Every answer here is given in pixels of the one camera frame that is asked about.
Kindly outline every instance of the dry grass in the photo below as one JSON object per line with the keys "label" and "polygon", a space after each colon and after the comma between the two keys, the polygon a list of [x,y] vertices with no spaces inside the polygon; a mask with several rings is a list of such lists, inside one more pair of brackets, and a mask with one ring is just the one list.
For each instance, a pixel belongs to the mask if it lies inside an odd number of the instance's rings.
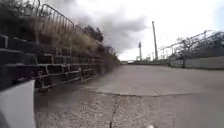
{"label": "dry grass", "polygon": [[75,32],[72,25],[64,25],[56,22],[49,17],[36,18],[35,31],[52,37],[52,45],[56,47],[76,48],[77,50],[86,50],[94,52],[98,47],[98,41],[83,33]]}

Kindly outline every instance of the cloudy sky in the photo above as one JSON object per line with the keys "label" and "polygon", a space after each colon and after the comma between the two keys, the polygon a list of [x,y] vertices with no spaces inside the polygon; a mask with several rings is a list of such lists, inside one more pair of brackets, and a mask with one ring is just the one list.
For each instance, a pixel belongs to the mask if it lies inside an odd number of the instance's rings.
{"label": "cloudy sky", "polygon": [[158,48],[176,43],[204,30],[224,29],[224,0],[42,0],[77,24],[99,27],[104,43],[122,60],[143,58],[154,51],[152,20]]}

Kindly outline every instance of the pole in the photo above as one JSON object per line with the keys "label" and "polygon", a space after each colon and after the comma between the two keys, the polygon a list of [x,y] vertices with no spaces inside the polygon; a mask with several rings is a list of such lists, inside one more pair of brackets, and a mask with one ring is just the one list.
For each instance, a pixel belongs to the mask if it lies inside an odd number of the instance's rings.
{"label": "pole", "polygon": [[138,47],[139,47],[139,58],[141,61],[142,60],[142,43],[141,42],[139,42]]}
{"label": "pole", "polygon": [[155,45],[155,60],[158,60],[158,51],[157,51],[157,44],[156,44],[156,32],[155,32],[154,21],[152,21],[152,28],[153,28],[154,45]]}

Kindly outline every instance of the stone wall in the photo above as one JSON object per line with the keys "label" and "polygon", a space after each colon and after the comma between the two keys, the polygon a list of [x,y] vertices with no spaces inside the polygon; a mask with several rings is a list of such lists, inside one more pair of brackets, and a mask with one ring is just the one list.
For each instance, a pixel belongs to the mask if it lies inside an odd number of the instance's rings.
{"label": "stone wall", "polygon": [[99,55],[0,36],[0,90],[35,79],[36,90],[83,81],[104,72]]}
{"label": "stone wall", "polygon": [[[183,60],[170,61],[171,67],[181,68],[182,65]],[[224,69],[224,57],[188,59],[186,60],[185,68]]]}

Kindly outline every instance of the concrete pavement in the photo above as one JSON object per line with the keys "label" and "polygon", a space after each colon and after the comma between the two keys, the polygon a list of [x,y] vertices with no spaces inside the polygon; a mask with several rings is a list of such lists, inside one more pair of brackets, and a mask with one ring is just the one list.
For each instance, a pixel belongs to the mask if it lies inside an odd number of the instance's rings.
{"label": "concrete pavement", "polygon": [[37,98],[39,128],[223,127],[223,71],[121,66]]}

